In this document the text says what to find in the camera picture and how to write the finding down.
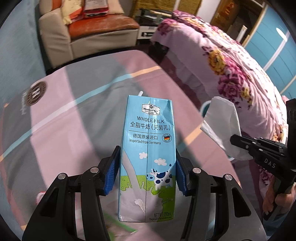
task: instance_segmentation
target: round brown logo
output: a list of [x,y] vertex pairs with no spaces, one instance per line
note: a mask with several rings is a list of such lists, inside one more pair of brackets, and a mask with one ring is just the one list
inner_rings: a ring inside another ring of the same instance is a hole
[[36,104],[46,91],[46,83],[44,81],[35,84],[28,92],[26,97],[26,104],[28,106]]

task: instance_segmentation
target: human hand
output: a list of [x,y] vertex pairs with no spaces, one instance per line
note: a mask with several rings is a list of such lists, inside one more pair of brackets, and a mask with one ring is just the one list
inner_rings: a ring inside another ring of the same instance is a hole
[[281,214],[286,213],[290,210],[292,207],[294,200],[295,200],[295,185],[294,183],[291,193],[290,194],[278,194],[275,196],[274,192],[274,182],[275,182],[275,176],[271,177],[269,187],[267,189],[267,192],[265,194],[265,198],[263,201],[263,212],[268,215],[269,212],[271,212],[274,208],[274,203],[276,203],[278,206],[282,206]]

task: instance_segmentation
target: blue milk carton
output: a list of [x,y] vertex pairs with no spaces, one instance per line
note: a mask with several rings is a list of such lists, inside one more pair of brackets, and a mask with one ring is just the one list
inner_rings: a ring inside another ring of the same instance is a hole
[[118,218],[174,218],[176,143],[172,101],[128,96],[120,164]]

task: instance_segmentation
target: blue gripper pad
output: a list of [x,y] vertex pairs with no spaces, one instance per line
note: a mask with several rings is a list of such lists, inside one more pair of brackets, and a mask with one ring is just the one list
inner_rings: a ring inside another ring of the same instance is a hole
[[176,159],[176,180],[179,190],[183,193],[183,195],[186,195],[188,192],[186,185],[186,175],[184,174],[178,159]]
[[118,169],[119,169],[119,159],[113,159],[109,170],[106,174],[105,177],[105,186],[104,186],[104,193],[105,195],[108,195],[109,192],[112,190],[113,186],[114,186],[114,182],[118,173]]

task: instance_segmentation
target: metal screw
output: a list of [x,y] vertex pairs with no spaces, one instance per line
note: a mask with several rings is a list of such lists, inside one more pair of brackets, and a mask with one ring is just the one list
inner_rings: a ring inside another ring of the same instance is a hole
[[201,173],[202,171],[201,171],[200,168],[195,167],[195,168],[193,168],[193,172],[199,174],[199,173]]
[[230,174],[226,174],[225,175],[225,179],[227,179],[228,181],[232,180],[232,176]]
[[63,180],[65,177],[66,177],[66,174],[61,173],[61,174],[58,175],[57,178],[60,179],[60,180]]
[[97,167],[92,167],[91,168],[91,173],[97,173],[99,169]]

